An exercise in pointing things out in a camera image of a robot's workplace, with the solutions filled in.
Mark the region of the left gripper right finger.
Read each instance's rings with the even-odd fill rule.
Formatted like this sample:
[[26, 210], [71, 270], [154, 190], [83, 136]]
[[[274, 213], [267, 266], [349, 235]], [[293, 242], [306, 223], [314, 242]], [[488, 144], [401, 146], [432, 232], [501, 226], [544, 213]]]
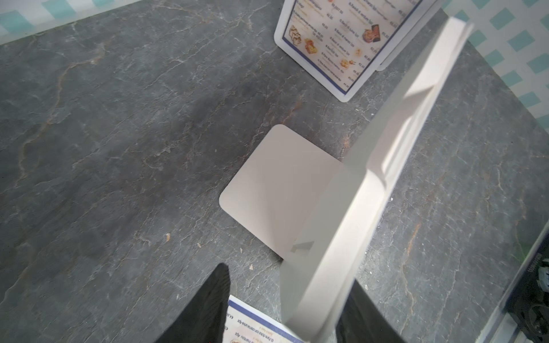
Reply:
[[357, 280], [350, 290], [335, 333], [337, 343], [405, 343]]

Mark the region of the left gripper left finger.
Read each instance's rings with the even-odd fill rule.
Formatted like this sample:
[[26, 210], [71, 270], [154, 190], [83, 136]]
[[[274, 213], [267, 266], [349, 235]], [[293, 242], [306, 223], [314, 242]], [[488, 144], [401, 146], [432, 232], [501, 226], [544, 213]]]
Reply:
[[220, 263], [157, 342], [222, 342], [230, 298], [230, 270]]

